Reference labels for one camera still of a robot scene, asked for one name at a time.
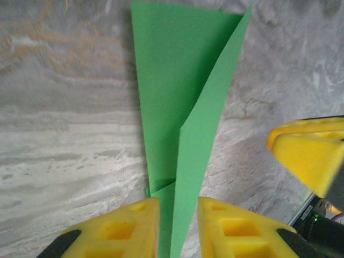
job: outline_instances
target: white marble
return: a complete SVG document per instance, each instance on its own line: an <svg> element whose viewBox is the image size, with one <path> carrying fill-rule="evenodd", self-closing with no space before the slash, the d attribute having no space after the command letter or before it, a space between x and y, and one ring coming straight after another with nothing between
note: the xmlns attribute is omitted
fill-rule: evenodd
<svg viewBox="0 0 344 258"><path fill-rule="evenodd" d="M341 1L168 2L254 5L200 194L288 222L308 189L264 143L281 123L344 113ZM0 2L0 257L35 257L145 197L130 20L127 0ZM194 217L182 257L199 256Z"/></svg>

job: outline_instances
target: black mechanism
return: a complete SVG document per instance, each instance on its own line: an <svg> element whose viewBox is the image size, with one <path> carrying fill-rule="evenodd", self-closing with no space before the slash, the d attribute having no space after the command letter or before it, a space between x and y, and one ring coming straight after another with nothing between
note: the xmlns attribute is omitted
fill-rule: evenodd
<svg viewBox="0 0 344 258"><path fill-rule="evenodd" d="M37 258L61 258L80 234L81 230L72 230L58 236Z"/></svg>
<svg viewBox="0 0 344 258"><path fill-rule="evenodd" d="M277 233L300 258L324 258L302 236L279 228Z"/></svg>
<svg viewBox="0 0 344 258"><path fill-rule="evenodd" d="M301 236L324 257L344 257L343 224L314 214L308 218Z"/></svg>
<svg viewBox="0 0 344 258"><path fill-rule="evenodd" d="M297 233L301 234L309 217L315 213L323 217L326 215L325 204L326 200L313 195L312 199L310 199L308 204L298 212L295 220L290 225L296 229Z"/></svg>
<svg viewBox="0 0 344 258"><path fill-rule="evenodd" d="M326 194L328 199L337 209L344 211L344 163L339 168L332 184Z"/></svg>

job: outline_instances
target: green paper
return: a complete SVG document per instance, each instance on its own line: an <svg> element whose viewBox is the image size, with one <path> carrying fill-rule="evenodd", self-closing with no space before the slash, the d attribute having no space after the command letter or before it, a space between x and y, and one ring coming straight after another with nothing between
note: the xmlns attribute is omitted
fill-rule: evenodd
<svg viewBox="0 0 344 258"><path fill-rule="evenodd" d="M243 15L132 4L149 193L159 257L180 257L252 8Z"/></svg>
<svg viewBox="0 0 344 258"><path fill-rule="evenodd" d="M229 39L180 130L170 257L180 257L189 230L251 11Z"/></svg>
<svg viewBox="0 0 344 258"><path fill-rule="evenodd" d="M160 203L160 233L158 257L169 257L171 248L175 183L152 194Z"/></svg>
<svg viewBox="0 0 344 258"><path fill-rule="evenodd" d="M132 4L151 193L175 181L180 127L241 18L182 5Z"/></svg>

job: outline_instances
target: rectangular hole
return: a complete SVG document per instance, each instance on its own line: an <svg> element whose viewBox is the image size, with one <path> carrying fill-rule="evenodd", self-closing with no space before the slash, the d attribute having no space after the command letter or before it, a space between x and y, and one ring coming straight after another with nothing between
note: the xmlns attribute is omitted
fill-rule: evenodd
<svg viewBox="0 0 344 258"><path fill-rule="evenodd" d="M307 120L298 120L298 121L295 121L295 124L297 125L309 125L311 124L312 122L311 121L307 121Z"/></svg>
<svg viewBox="0 0 344 258"><path fill-rule="evenodd" d="M146 203L139 203L131 207L132 211L144 211L147 208Z"/></svg>
<svg viewBox="0 0 344 258"><path fill-rule="evenodd" d="M232 245L235 258L276 258L268 243L241 243Z"/></svg>
<svg viewBox="0 0 344 258"><path fill-rule="evenodd" d="M124 250L92 249L85 252L84 258L123 258Z"/></svg>
<svg viewBox="0 0 344 258"><path fill-rule="evenodd" d="M112 221L105 224L97 233L99 239L104 240L124 240L130 239L136 227L135 222Z"/></svg>
<svg viewBox="0 0 344 258"><path fill-rule="evenodd" d="M226 208L221 206L221 205L219 205L219 204L217 204L217 203L212 203L211 204L211 209L213 211L224 211Z"/></svg>
<svg viewBox="0 0 344 258"><path fill-rule="evenodd" d="M323 133L316 133L318 137L322 138L344 138L344 131L334 131L334 132L323 132Z"/></svg>
<svg viewBox="0 0 344 258"><path fill-rule="evenodd" d="M248 219L224 219L221 222L224 235L227 237L257 237L260 232Z"/></svg>

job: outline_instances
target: black rubber pad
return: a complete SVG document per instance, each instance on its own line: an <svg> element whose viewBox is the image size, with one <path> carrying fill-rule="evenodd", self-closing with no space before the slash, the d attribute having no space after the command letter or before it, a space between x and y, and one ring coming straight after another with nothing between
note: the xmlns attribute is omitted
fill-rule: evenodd
<svg viewBox="0 0 344 258"><path fill-rule="evenodd" d="M80 234L81 230L72 230L58 236L37 258L61 258Z"/></svg>
<svg viewBox="0 0 344 258"><path fill-rule="evenodd" d="M344 162L332 180L326 199L337 209L344 211Z"/></svg>
<svg viewBox="0 0 344 258"><path fill-rule="evenodd" d="M300 258L324 258L302 236L279 228L277 233Z"/></svg>

